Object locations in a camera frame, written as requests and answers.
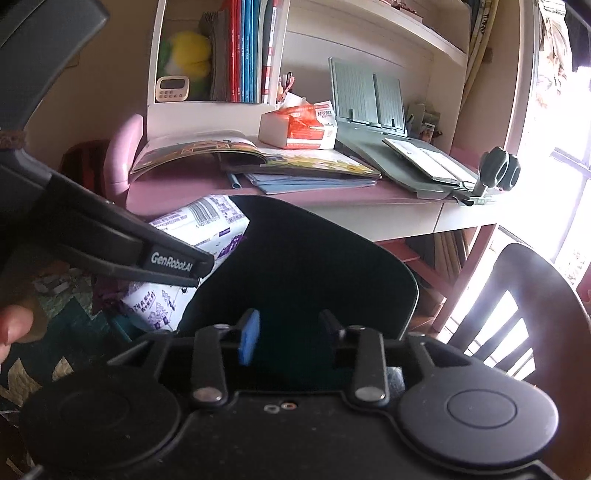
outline printed packaging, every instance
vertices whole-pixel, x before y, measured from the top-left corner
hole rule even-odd
[[[330,102],[283,108],[261,115],[259,140],[277,148],[332,150],[336,115]]]
[[[212,254],[213,273],[238,246],[248,222],[226,195],[208,195],[151,224]],[[207,278],[209,275],[201,279],[199,286]],[[133,282],[122,301],[134,313],[134,324],[142,330],[174,331],[196,291],[197,288]]]

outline blue book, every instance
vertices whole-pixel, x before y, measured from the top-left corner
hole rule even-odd
[[[246,0],[240,1],[240,101],[246,102],[246,90],[245,86],[245,78],[246,78],[246,70],[245,70],[245,62],[244,62],[244,30],[245,30],[245,7],[246,7]]]
[[[244,87],[245,102],[251,103],[251,77],[252,77],[252,0],[245,0],[244,18]]]
[[[251,101],[258,103],[258,92],[256,89],[256,81],[258,78],[258,24],[259,24],[259,10],[261,8],[261,0],[252,0],[252,31],[251,31],[251,59],[252,59],[252,74],[251,74]]]

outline wall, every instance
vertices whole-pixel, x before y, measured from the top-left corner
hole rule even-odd
[[[519,0],[500,0],[488,46],[492,62],[482,64],[457,121],[453,145],[478,157],[505,145],[517,82]]]
[[[104,29],[66,69],[27,125],[27,150],[58,168],[87,140],[110,138],[130,115],[145,113],[150,42],[157,0],[102,0]]]

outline white shelf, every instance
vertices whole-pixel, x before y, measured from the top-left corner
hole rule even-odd
[[[456,0],[432,1],[442,9],[465,9]],[[321,5],[353,15],[356,18],[401,35],[430,51],[443,53],[461,67],[465,67],[466,65],[467,56],[462,50],[445,40],[445,38],[437,34],[434,30],[410,18],[408,15],[400,13],[395,8],[389,7],[380,0],[292,0],[294,7],[305,9],[306,4]],[[299,26],[295,29],[291,27],[292,25],[288,27],[288,30],[299,33]]]

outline red book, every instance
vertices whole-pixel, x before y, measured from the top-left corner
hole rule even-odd
[[[238,85],[240,82],[236,82],[236,32],[240,32],[240,27],[236,29],[236,23],[239,21],[240,18],[236,16],[236,12],[239,13],[240,9],[240,0],[225,0],[221,10],[228,10],[230,13],[230,22],[229,22],[229,31],[228,36],[230,39],[229,42],[229,65],[228,65],[228,75],[229,75],[229,86],[230,86],[230,98],[228,101],[230,102],[239,102],[239,92],[238,92]]]
[[[230,101],[237,102],[236,88],[236,4],[238,0],[230,0]]]
[[[241,49],[240,49],[240,29],[241,29],[241,22],[242,22],[242,11],[241,11],[241,7],[242,7],[242,2],[244,0],[236,0],[234,7],[235,7],[235,12],[236,12],[236,34],[235,34],[235,41],[234,41],[234,47],[235,47],[235,55],[234,55],[234,75],[235,75],[235,82],[236,82],[236,101],[240,102],[242,101],[242,92],[240,91],[240,81],[242,78],[242,72],[240,71],[240,57],[242,55]]]

